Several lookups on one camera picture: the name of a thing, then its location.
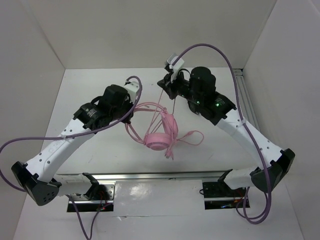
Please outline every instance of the pink headphone ear cup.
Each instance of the pink headphone ear cup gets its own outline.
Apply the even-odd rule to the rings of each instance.
[[[145,138],[145,145],[155,151],[167,149],[171,142],[171,136],[162,132],[150,133]]]
[[[178,137],[178,124],[175,120],[175,117],[172,114],[162,113],[161,119],[162,119],[164,132],[171,136],[171,131],[172,131],[173,138],[176,139]]]

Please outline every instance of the white table surface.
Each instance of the white table surface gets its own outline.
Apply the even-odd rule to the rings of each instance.
[[[217,91],[235,102],[232,77],[227,68],[211,68],[216,76]],[[111,84],[122,86],[127,77],[137,75],[143,84],[140,103],[157,102],[161,88],[157,81],[164,77],[162,68],[128,69],[67,69],[54,105],[48,126],[47,136],[57,136],[68,124],[79,107],[102,95]],[[160,102],[169,110],[173,101],[164,94]],[[251,167],[254,160],[242,147],[225,132],[201,116],[192,113],[187,101],[181,97],[176,100],[175,118],[179,136],[188,131],[199,130],[205,139],[199,146],[178,143],[174,149],[174,161],[165,158],[164,151],[151,149],[136,143],[127,134],[124,124],[120,123],[98,133],[83,144],[60,168],[58,173],[137,173],[137,172],[174,172],[174,171],[219,171]],[[138,112],[132,125],[144,135],[152,113]],[[198,134],[188,138],[197,142]]]
[[[231,74],[227,68],[212,68],[217,90],[235,100]],[[80,105],[103,93],[110,84],[122,84],[130,75],[143,83],[141,102],[156,101],[160,94],[157,81],[161,69],[72,69],[67,70],[47,131],[56,136],[64,129]],[[161,102],[169,108],[171,101]],[[142,131],[151,116],[136,114],[133,124]],[[59,173],[125,173],[226,170],[252,166],[251,157],[227,134],[191,113],[183,99],[176,103],[175,115],[180,134],[200,130],[205,141],[198,147],[179,144],[174,161],[128,138],[123,124],[101,132],[78,149]],[[251,225],[235,209],[205,210],[199,194],[200,180],[117,183],[114,211],[103,212],[94,225],[93,240],[302,240],[291,200],[282,182],[272,195],[268,219]],[[264,208],[263,194],[252,189],[249,214]],[[75,213],[67,213],[66,197],[56,197],[39,207],[27,196],[14,240],[85,239]],[[81,213],[88,230],[94,213]]]

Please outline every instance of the pink cable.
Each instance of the pink cable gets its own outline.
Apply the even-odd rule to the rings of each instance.
[[[152,133],[155,133],[159,127],[162,125],[162,120],[160,120],[155,126],[154,128],[150,131],[152,125],[156,122],[157,118],[159,117],[160,113],[161,112],[164,112],[164,113],[168,113],[167,109],[160,105],[160,100],[161,100],[161,97],[162,97],[162,94],[163,94],[163,90],[161,91],[161,94],[160,94],[160,97],[159,97],[159,100],[157,103],[155,102],[152,102],[152,101],[148,101],[148,102],[143,102],[143,103],[140,103],[136,106],[136,108],[134,109],[134,112],[154,112],[153,116],[152,116],[152,119],[151,119],[151,123],[144,135],[144,138],[142,139],[139,134],[135,131],[135,129],[133,128],[133,126],[131,124],[125,124],[125,130],[126,132],[129,134],[129,136],[137,143],[139,144],[146,144],[146,138],[148,136],[148,134],[152,134]],[[176,105],[176,100],[174,100],[173,102],[173,108],[172,108],[172,114],[174,113],[175,111],[175,105]],[[165,152],[165,156],[167,158],[174,158],[174,154],[173,154],[173,147],[177,144],[177,142],[183,142],[183,143],[186,143],[186,144],[189,144],[189,145],[192,145],[192,146],[198,146],[200,145],[203,140],[205,139],[205,136],[202,132],[198,131],[198,130],[192,130],[192,131],[189,131],[187,134],[185,134],[183,137],[181,138],[174,138],[173,136],[173,127],[174,126],[170,126],[170,124],[168,123],[167,124],[171,130],[171,144],[170,146],[166,149],[166,152]],[[195,143],[190,143],[190,142],[187,142],[185,140],[183,140],[184,138],[192,135],[193,133],[200,133],[202,135],[202,139],[199,143],[195,144]]]

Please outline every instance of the black plastic cover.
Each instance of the black plastic cover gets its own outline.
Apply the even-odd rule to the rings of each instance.
[[[91,174],[84,172],[83,175],[86,176],[92,184],[89,190],[84,194],[87,199],[100,200],[100,192],[105,193],[105,196],[109,196],[109,194],[106,192],[106,187],[102,184],[99,184],[99,182]]]
[[[217,125],[236,105],[226,96],[216,91],[216,77],[207,67],[195,67],[190,73],[190,80],[184,79],[180,72],[171,82],[173,72],[169,71],[157,84],[168,94],[170,99],[178,95],[187,99],[190,110],[201,114],[205,119]]]
[[[30,195],[38,206],[51,202],[58,194],[60,182],[39,181],[37,174],[32,175],[27,169],[27,164],[17,161],[11,170],[21,187]]]
[[[97,106],[103,111],[112,111],[114,108],[120,108],[124,102],[129,99],[128,91],[125,88],[112,84],[106,87]]]
[[[82,105],[74,113],[74,119],[79,119],[84,125],[83,128],[96,130],[108,126],[112,117],[106,112],[101,111],[95,104],[88,102]]]
[[[271,166],[268,167],[272,190],[288,173],[296,156],[295,153],[289,148],[286,150],[281,150],[281,153],[281,157],[277,161],[272,161]],[[268,188],[265,172],[260,168],[257,168],[255,171],[251,172],[250,175],[253,184],[262,192],[267,193]]]

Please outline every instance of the white backdrop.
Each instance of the white backdrop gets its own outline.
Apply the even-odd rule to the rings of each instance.
[[[262,132],[296,153],[285,182],[305,240],[320,235],[319,63],[320,0],[278,0],[243,72]]]
[[[173,52],[213,44],[243,68],[276,0],[21,0],[66,69],[159,68]],[[207,49],[188,66],[226,66]]]
[[[0,145],[19,137],[44,136],[64,74],[64,67],[28,18],[18,0],[0,2]],[[42,141],[16,142],[0,155],[3,174],[41,149]],[[25,193],[0,178],[0,238],[12,240]]]

